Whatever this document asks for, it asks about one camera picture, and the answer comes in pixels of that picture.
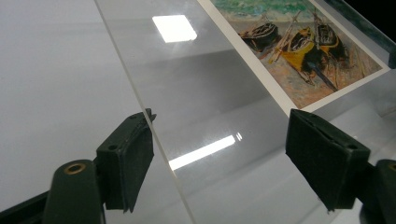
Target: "painting print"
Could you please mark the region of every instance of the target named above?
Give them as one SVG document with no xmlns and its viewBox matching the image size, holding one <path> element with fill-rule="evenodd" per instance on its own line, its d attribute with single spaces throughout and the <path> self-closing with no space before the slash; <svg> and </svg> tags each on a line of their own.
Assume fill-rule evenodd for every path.
<svg viewBox="0 0 396 224">
<path fill-rule="evenodd" d="M 309 0 L 211 0 L 297 108 L 383 69 Z"/>
</svg>

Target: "glass sheet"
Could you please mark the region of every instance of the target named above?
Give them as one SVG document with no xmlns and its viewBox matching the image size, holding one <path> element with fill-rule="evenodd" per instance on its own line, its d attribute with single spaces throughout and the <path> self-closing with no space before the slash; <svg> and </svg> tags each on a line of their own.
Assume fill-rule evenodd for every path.
<svg viewBox="0 0 396 224">
<path fill-rule="evenodd" d="M 327 213 L 285 154 L 287 114 L 198 2 L 96 0 L 96 4 L 139 103 L 157 114 L 151 128 L 193 223 L 336 220 L 340 211 Z M 184 15 L 196 36 L 166 43 L 153 18 L 173 15 Z M 387 52 L 378 50 L 385 52 L 380 57 L 386 61 Z M 390 132 L 374 145 L 378 151 L 390 148 L 395 131 L 381 125 L 384 119 L 394 123 L 394 101 L 389 96 L 394 89 L 373 88 L 394 81 L 392 73 L 318 113 L 344 129 L 347 123 L 339 121 L 343 115 L 357 113 L 352 116 L 357 125 L 349 130 L 361 131 L 357 137 L 368 135 L 359 126 L 362 121 L 377 118 L 369 124 L 381 133 Z M 375 104 L 383 96 L 388 98 L 381 102 L 391 103 Z M 369 111 L 367 117 L 360 115 L 362 108 Z"/>
<path fill-rule="evenodd" d="M 5 210 L 48 191 L 63 164 L 93 160 L 141 107 L 93 1 L 2 1 L 0 11 L 0 223 L 11 224 Z M 161 156 L 137 204 L 105 210 L 106 223 L 191 223 Z"/>
</svg>

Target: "boat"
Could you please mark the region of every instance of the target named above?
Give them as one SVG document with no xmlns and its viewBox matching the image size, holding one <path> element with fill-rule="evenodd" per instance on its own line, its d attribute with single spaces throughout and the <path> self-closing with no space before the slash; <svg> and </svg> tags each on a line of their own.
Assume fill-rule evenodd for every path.
<svg viewBox="0 0 396 224">
<path fill-rule="evenodd" d="M 346 48 L 338 34 L 315 11 L 311 11 L 311 13 L 314 16 L 317 49 L 323 50 L 328 58 L 334 59 L 337 62 L 347 60 Z"/>
<path fill-rule="evenodd" d="M 329 56 L 340 59 L 343 56 L 337 51 L 341 40 L 333 29 L 324 24 L 322 20 L 318 20 L 318 23 L 315 23 L 314 30 L 310 26 L 306 26 L 292 35 L 292 25 L 297 21 L 299 13 L 300 11 L 293 17 L 290 27 L 278 42 L 269 63 L 275 62 L 278 56 L 281 55 L 306 83 L 315 85 L 313 77 L 318 76 L 332 91 L 338 91 L 321 70 L 324 67 L 324 57 Z"/>
<path fill-rule="evenodd" d="M 258 52 L 267 50 L 280 38 L 277 26 L 265 15 L 262 15 L 262 19 L 264 19 L 263 25 L 255 25 L 253 28 L 238 33 L 251 49 Z"/>
</svg>

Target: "framed artwork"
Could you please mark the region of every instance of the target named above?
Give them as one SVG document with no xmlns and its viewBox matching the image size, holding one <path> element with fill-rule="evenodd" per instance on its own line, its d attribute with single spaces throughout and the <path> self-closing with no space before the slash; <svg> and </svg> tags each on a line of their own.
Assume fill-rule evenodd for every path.
<svg viewBox="0 0 396 224">
<path fill-rule="evenodd" d="M 198 0 L 285 113 L 312 112 L 388 72 L 313 0 Z"/>
</svg>

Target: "white surface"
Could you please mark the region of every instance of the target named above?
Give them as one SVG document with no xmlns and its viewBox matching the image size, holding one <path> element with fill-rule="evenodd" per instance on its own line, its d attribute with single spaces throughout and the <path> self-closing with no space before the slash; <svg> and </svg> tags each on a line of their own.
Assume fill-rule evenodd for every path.
<svg viewBox="0 0 396 224">
<path fill-rule="evenodd" d="M 93 1 L 0 1 L 0 211 L 50 188 L 141 111 Z M 134 212 L 107 223 L 189 223 L 158 148 Z"/>
</svg>

